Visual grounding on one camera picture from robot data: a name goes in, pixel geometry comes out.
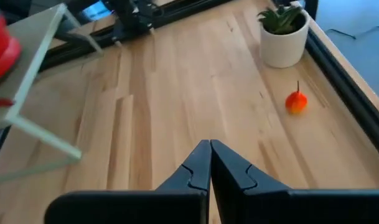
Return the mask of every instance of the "red-orange fruit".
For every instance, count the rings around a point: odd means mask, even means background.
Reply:
[[[286,109],[289,113],[299,114],[307,106],[307,97],[300,92],[299,82],[297,81],[297,91],[291,93],[286,98]]]

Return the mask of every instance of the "succulent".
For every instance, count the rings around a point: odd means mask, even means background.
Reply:
[[[301,6],[284,7],[280,5],[276,11],[267,7],[265,11],[260,12],[257,16],[261,16],[258,20],[266,31],[272,34],[284,35],[296,31],[293,21],[300,15],[301,11]]]

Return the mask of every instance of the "wooden tabletop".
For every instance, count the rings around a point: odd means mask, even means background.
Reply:
[[[285,69],[261,61],[256,15],[270,5],[232,1],[38,82],[24,115],[76,143],[83,159],[0,184],[0,223],[42,223],[47,205],[73,190],[155,189],[201,139],[293,188],[379,188],[379,153],[310,55]],[[298,80],[309,104],[292,116],[284,101]],[[0,172],[58,158],[13,128],[1,152]],[[212,194],[210,223],[219,222]]]

